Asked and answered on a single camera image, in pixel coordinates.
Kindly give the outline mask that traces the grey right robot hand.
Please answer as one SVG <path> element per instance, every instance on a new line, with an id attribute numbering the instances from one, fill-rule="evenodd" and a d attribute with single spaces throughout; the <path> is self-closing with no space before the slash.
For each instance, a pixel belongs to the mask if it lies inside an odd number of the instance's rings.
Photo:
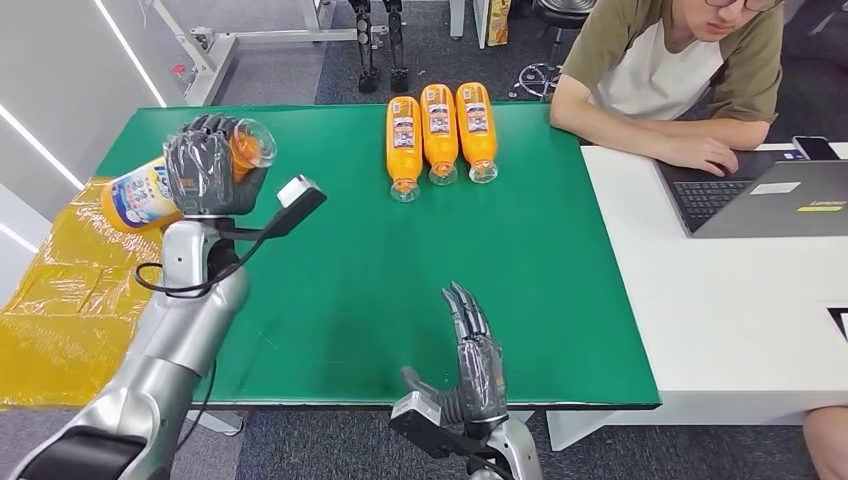
<path id="1" fill-rule="evenodd" d="M 445 425 L 489 423 L 508 417 L 503 353 L 474 294 L 452 282 L 441 290 L 457 339 L 458 384 L 447 390 L 424 382 L 411 367 L 401 369 L 407 389 L 427 395 Z"/>

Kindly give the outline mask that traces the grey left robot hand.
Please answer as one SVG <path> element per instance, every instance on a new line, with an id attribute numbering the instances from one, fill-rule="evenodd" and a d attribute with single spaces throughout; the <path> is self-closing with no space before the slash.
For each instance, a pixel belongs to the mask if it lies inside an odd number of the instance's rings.
<path id="1" fill-rule="evenodd" d="M 168 181 L 185 215 L 243 215 L 277 156 L 268 128 L 246 117 L 204 114 L 163 144 Z"/>

